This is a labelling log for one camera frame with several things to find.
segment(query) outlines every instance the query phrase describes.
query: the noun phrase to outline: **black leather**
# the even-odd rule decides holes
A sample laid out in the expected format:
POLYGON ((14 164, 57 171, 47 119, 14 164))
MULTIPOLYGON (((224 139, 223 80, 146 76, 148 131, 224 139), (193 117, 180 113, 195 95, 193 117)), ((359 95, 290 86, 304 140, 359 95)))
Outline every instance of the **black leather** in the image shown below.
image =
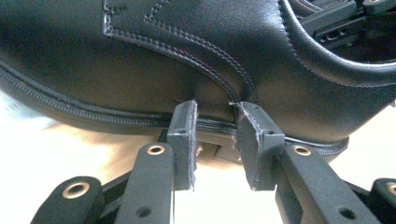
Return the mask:
MULTIPOLYGON (((229 103, 243 100, 259 104, 289 137, 331 143, 396 97, 396 63, 354 63, 327 51, 286 0, 7 1, 0 8, 0 65, 84 113, 169 119, 177 104, 196 99, 201 117, 232 127, 229 103)), ((0 84, 13 92, 4 76, 0 84)))

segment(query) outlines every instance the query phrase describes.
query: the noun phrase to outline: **leather surface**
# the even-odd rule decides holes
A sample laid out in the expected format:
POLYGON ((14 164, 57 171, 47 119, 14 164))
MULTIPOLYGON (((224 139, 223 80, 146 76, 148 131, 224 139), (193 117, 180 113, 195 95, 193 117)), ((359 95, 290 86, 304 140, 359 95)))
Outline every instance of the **leather surface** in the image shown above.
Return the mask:
POLYGON ((85 105, 234 121, 259 104, 290 137, 342 140, 396 97, 396 63, 342 59, 285 0, 4 2, 0 58, 85 105))

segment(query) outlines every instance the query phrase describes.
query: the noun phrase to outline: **brass grommet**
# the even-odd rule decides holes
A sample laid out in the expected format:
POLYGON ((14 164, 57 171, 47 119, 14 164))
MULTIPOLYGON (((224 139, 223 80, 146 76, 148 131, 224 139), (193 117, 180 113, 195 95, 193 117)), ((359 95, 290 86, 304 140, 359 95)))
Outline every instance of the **brass grommet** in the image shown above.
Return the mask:
POLYGON ((148 148, 148 154, 152 156, 160 155, 163 152, 165 152, 165 148, 163 146, 156 145, 148 148))
POLYGON ((293 147, 293 151, 301 156, 310 156, 312 154, 311 150, 306 147, 293 147))
POLYGON ((388 190, 390 193, 396 195, 396 183, 388 183, 388 190))
POLYGON ((87 182, 73 183, 64 189, 63 196, 66 199, 75 199, 88 192, 88 189, 90 189, 90 184, 87 182))

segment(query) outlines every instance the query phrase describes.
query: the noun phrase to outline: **black leather shoe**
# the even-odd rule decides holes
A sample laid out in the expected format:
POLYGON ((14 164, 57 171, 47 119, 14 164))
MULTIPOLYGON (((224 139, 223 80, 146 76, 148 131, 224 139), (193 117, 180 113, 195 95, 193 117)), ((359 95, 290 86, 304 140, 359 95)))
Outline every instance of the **black leather shoe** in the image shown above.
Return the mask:
POLYGON ((0 8, 1 88, 81 128, 142 133, 167 126, 177 104, 195 99, 198 128, 230 134, 230 102, 249 101, 290 141, 339 149, 396 97, 396 62, 358 63, 328 51, 286 0, 0 8))

